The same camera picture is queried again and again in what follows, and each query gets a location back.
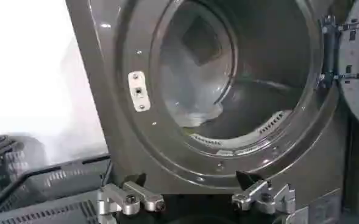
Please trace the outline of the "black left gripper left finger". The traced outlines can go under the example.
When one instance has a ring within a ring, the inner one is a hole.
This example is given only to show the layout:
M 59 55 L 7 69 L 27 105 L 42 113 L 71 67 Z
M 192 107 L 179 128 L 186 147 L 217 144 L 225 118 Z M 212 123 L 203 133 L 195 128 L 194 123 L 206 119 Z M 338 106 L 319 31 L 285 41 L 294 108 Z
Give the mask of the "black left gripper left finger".
M 162 194 L 151 192 L 145 188 L 145 173 L 131 175 L 117 185 L 107 183 L 98 189 L 97 218 L 99 223 L 117 223 L 115 214 L 125 216 L 137 215 L 141 210 L 162 212 L 166 208 Z

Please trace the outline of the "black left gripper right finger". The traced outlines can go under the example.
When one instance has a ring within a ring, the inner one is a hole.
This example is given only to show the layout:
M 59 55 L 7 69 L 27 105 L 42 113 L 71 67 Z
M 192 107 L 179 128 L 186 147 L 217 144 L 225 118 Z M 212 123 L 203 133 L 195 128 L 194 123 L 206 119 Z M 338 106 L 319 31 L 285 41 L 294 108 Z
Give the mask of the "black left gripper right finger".
M 231 203 L 239 211 L 255 208 L 262 214 L 293 214 L 296 211 L 296 191 L 290 184 L 276 189 L 272 182 L 250 172 L 236 171 L 241 190 L 232 194 Z

